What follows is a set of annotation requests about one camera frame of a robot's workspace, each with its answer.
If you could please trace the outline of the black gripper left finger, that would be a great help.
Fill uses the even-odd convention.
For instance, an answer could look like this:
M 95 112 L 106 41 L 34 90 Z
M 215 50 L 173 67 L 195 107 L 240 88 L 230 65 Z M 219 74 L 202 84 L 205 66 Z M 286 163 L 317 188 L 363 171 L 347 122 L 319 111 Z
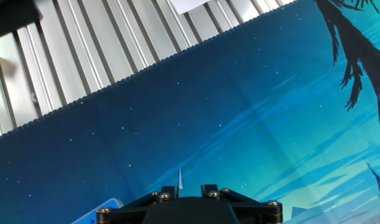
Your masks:
M 96 223 L 120 223 L 138 217 L 152 205 L 177 199 L 178 195 L 178 186 L 165 186 L 159 192 L 151 192 L 121 208 L 100 208 L 96 212 Z

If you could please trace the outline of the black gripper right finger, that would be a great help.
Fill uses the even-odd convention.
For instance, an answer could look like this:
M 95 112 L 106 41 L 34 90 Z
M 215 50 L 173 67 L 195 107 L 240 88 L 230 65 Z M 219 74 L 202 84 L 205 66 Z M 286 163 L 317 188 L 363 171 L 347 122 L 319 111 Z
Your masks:
M 227 205 L 223 214 L 230 215 L 238 223 L 282 224 L 282 204 L 276 200 L 258 202 L 234 190 L 219 189 L 216 184 L 202 185 L 201 193 L 203 198 Z

